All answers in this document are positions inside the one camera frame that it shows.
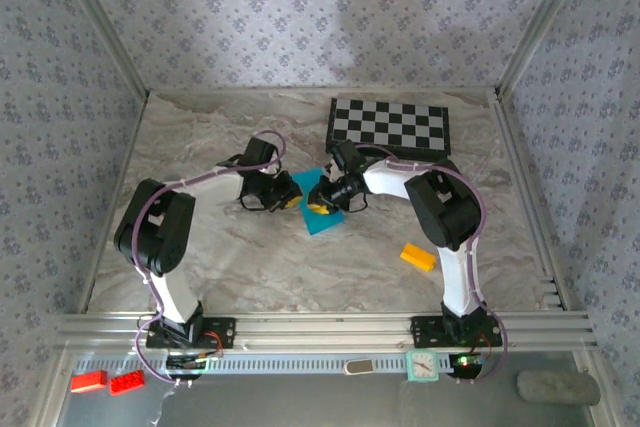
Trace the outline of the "aluminium frame post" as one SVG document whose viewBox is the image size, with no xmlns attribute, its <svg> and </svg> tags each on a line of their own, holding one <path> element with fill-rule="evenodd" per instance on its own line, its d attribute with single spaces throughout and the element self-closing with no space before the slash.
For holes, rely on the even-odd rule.
<svg viewBox="0 0 640 427">
<path fill-rule="evenodd" d="M 78 2 L 130 91 L 137 99 L 145 102 L 148 98 L 148 89 L 100 0 L 78 0 Z"/>
<path fill-rule="evenodd" d="M 496 85 L 496 97 L 499 101 L 504 102 L 513 95 L 520 78 L 565 1 L 540 0 L 514 54 Z"/>
</svg>

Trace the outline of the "aluminium table side rail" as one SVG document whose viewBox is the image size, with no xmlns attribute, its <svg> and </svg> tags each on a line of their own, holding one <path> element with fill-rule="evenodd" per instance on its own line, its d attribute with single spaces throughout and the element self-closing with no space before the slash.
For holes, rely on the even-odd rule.
<svg viewBox="0 0 640 427">
<path fill-rule="evenodd" d="M 555 286 L 553 293 L 545 293 L 544 298 L 550 309 L 572 311 L 576 307 L 563 277 L 561 265 L 554 252 L 550 218 L 546 205 L 541 201 L 541 192 L 534 175 L 530 172 L 530 155 L 524 136 L 519 129 L 515 114 L 505 105 L 499 91 L 489 88 L 487 100 L 492 105 L 497 128 L 504 144 L 519 200 L 524 212 L 536 261 L 547 283 Z"/>
<path fill-rule="evenodd" d="M 132 152 L 133 152 L 133 149 L 137 140 L 137 136 L 140 130 L 140 125 L 144 117 L 144 111 L 148 104 L 149 96 L 150 96 L 149 90 L 146 90 L 143 92 L 141 107 L 139 109 L 139 112 L 136 114 L 135 122 L 133 123 L 132 131 L 128 137 L 127 144 L 124 150 L 124 156 L 122 158 L 122 161 L 119 164 L 118 177 L 114 184 L 114 188 L 112 189 L 109 196 L 109 204 L 106 210 L 106 218 L 100 231 L 100 237 L 93 251 L 91 262 L 89 263 L 88 268 L 86 270 L 87 277 L 84 282 L 78 304 L 75 308 L 76 314 L 85 314 L 87 312 L 87 309 L 91 300 L 92 292 L 95 286 L 97 274 L 99 271 L 100 262 L 104 254 L 105 247 L 110 239 L 110 230 L 111 230 L 112 222 L 115 216 L 115 212 L 117 210 L 119 194 L 124 185 L 126 173 L 129 167 Z"/>
</svg>

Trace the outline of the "studded red toy brick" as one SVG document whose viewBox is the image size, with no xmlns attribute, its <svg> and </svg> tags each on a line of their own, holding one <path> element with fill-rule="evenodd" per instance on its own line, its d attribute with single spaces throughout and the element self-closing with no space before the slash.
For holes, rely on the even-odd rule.
<svg viewBox="0 0 640 427">
<path fill-rule="evenodd" d="M 109 383 L 109 392 L 112 396 L 123 395 L 144 386 L 144 371 L 135 370 L 113 377 Z"/>
</svg>

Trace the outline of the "mint green alarm clock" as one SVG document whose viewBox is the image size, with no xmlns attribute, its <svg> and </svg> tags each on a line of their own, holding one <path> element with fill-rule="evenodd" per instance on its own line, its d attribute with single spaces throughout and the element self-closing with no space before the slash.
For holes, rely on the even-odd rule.
<svg viewBox="0 0 640 427">
<path fill-rule="evenodd" d="M 407 352 L 406 368 L 409 382 L 430 383 L 439 380 L 436 356 L 428 350 Z"/>
</svg>

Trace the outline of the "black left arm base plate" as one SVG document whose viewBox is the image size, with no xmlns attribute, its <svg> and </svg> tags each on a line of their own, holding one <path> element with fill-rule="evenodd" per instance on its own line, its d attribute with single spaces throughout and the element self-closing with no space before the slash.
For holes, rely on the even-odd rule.
<svg viewBox="0 0 640 427">
<path fill-rule="evenodd" d="M 234 345 L 236 319 L 233 317 L 203 317 L 186 323 L 161 318 L 148 329 L 145 346 L 149 349 L 230 349 Z"/>
</svg>

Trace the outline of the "grey stone roll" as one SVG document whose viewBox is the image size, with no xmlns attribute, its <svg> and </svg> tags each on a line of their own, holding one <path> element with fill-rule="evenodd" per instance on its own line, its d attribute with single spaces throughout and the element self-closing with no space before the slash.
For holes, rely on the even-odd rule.
<svg viewBox="0 0 640 427">
<path fill-rule="evenodd" d="M 597 381 L 583 372 L 522 371 L 516 387 L 519 395 L 531 403 L 595 406 L 601 400 Z"/>
</svg>

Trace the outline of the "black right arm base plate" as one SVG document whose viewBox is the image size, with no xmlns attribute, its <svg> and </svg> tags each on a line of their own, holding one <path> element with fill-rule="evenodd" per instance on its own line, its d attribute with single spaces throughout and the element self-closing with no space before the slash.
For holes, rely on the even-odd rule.
<svg viewBox="0 0 640 427">
<path fill-rule="evenodd" d="M 503 338 L 494 317 L 479 320 L 445 316 L 414 316 L 409 329 L 416 348 L 502 347 Z"/>
</svg>

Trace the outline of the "aluminium mounting rail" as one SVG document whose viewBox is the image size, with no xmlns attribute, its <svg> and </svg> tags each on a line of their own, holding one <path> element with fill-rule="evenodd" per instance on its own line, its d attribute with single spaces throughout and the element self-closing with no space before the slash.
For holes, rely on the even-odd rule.
<svg viewBox="0 0 640 427">
<path fill-rule="evenodd" d="M 139 313 L 67 315 L 58 343 L 78 351 L 127 351 Z M 413 347 L 410 313 L 249 313 L 236 316 L 235 353 L 391 353 Z M 504 312 L 511 351 L 574 351 L 597 347 L 580 311 Z"/>
</svg>

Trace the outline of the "smooth red brick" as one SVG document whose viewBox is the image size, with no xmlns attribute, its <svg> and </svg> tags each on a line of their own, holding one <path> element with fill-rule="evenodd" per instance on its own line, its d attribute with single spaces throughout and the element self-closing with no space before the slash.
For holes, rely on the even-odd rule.
<svg viewBox="0 0 640 427">
<path fill-rule="evenodd" d="M 74 375 L 70 383 L 71 393 L 87 393 L 103 389 L 108 384 L 108 373 L 104 370 L 96 370 Z"/>
</svg>

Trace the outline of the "black and white chessboard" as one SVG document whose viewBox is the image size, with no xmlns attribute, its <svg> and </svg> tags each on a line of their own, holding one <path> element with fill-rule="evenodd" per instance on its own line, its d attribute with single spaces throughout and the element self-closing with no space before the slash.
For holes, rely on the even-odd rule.
<svg viewBox="0 0 640 427">
<path fill-rule="evenodd" d="M 363 144 L 368 155 L 387 150 L 404 160 L 437 161 L 451 155 L 449 109 L 333 98 L 325 149 L 345 140 Z"/>
</svg>

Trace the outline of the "yellow rectangular block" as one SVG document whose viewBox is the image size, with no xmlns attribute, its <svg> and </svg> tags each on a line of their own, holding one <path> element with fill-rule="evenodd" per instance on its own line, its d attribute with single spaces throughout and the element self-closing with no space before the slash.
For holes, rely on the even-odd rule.
<svg viewBox="0 0 640 427">
<path fill-rule="evenodd" d="M 400 254 L 400 258 L 424 271 L 433 270 L 437 263 L 437 257 L 434 254 L 427 252 L 412 243 L 405 244 Z"/>
</svg>

